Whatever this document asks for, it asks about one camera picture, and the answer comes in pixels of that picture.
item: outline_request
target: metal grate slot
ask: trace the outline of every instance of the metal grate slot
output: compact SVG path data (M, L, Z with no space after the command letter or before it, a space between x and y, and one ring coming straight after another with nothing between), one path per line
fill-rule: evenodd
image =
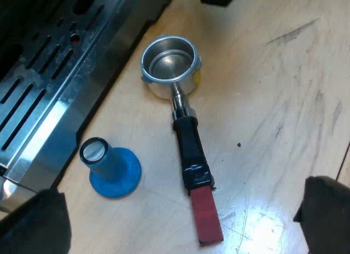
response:
M49 42L51 41L52 36L48 36L45 40L45 42L40 46L39 50L37 51L37 53L35 53L34 57L31 59L31 61L28 63L28 65L26 66L26 69L30 69L34 63L36 62L36 60L39 58L40 54L43 52L43 50L46 48L46 46L49 44Z
M97 17L101 14L102 10L104 8L104 5L99 6L99 8L97 9L96 13L94 14L94 16L92 17L92 19L89 21L89 23L87 24L85 30L88 31L89 29L91 29L91 27L93 26L94 22L96 21Z
M61 27L61 25L63 24L64 19L60 18L60 20L57 23L57 27Z
M26 112L26 114L22 117L22 119L20 120L20 122L18 123L18 125L16 126L16 128L13 130L13 132L11 133L11 135L7 138L5 144L2 146L2 150L6 150L6 148L10 145L11 141L13 140L13 138L15 138L16 134L18 133L18 131L21 129L21 127L24 125L24 123L26 122L26 120L28 119L28 117L31 115L31 113L34 111L35 107L37 107L38 103L40 102L40 100L44 97L46 93L45 89L42 89L40 91L40 93L38 94L38 96L36 97L36 99L33 101L32 105L29 107L28 111Z
M21 44L10 46L0 59L0 82L23 53Z
M85 14L91 7L95 0L77 0L73 7L73 13L75 15Z
M71 27L69 28L70 31L75 31L75 29L77 28L77 23L73 22Z
M43 74L46 69L49 67L50 63L53 61L53 59L56 57L57 53L59 53L61 49L60 45L57 45L54 51L51 53L50 57L47 59L47 61L44 63L43 67L39 70L39 74Z
M18 78L10 87L10 89L7 91L7 93L4 95L4 97L1 99L0 103L4 104L6 100L10 97L10 95L13 93L13 91L16 89L16 87L20 84L21 79Z
M37 38L39 38L39 34L40 34L40 33L37 31L37 32L33 35L32 41L36 41Z
M67 62L69 61L69 59L71 58L71 56L73 55L74 50L70 49L68 51L68 53L66 54L65 58L62 60L62 62L60 63L60 65L57 67L57 69L55 70L54 74L51 76L52 80L56 79L57 76L60 74L61 70L64 68L64 66L67 64Z
M43 3L40 5L39 9L37 10L37 14L42 13L46 6L49 4L50 0L44 0Z
M49 22L51 20L51 18L55 15L55 13L59 10L60 6L62 6L64 2L65 2L65 0L59 0L57 5L52 9L51 13L49 14L47 19L45 20L45 22Z
M16 101L15 105L12 107L12 109L10 110L10 112L7 114L7 116L5 117L4 121L2 121L2 123L0 124L0 132L2 131L2 129L4 129L5 125L7 124L7 122L11 119L11 117L13 116L13 114L16 112L16 110L18 109L18 107L21 105L21 103L23 102L23 100L25 99L25 97L29 94L29 92L31 91L31 89L33 88L33 84L28 85L28 87L24 90L24 92L22 93L22 95L19 97L19 99Z

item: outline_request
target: scuff mark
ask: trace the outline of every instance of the scuff mark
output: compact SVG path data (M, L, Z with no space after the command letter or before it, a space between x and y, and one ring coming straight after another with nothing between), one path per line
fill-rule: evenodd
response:
M339 115L340 115L342 110L343 110L343 105L342 105L341 101L339 101L337 104L337 107L335 107L335 110L333 112L332 134L334 134L334 128L335 128L335 125L338 121Z
M286 33L286 34L284 34L282 36L279 36L279 37L269 41L268 43L266 43L266 45L271 44L273 42L288 43L288 42L292 41L293 39L296 39L303 30L305 30L306 28L308 28L308 27L312 26L313 24L315 24L315 22L317 20L318 20L318 18L308 22L307 24L302 25L301 27L299 27L299 28L297 28L297 29L295 29L295 30L293 30L291 32L288 32L288 33Z

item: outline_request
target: black electrical tape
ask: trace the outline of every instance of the black electrical tape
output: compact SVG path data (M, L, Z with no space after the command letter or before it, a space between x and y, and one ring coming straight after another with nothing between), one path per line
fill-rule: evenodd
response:
M194 188L214 185L197 126L198 120L195 117L183 117L173 124L179 143L182 177L189 193Z

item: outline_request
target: drip tray grate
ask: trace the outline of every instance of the drip tray grate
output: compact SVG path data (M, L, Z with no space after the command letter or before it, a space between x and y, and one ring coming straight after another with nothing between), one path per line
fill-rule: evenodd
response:
M169 1L0 1L0 176L35 192L57 183L82 129Z

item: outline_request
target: blue tamper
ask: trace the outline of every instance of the blue tamper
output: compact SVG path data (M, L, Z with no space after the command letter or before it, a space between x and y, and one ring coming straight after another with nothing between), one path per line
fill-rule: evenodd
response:
M80 158L90 168L90 183L100 195L121 198L133 192L141 179L141 165L127 148L112 148L104 139L88 139Z

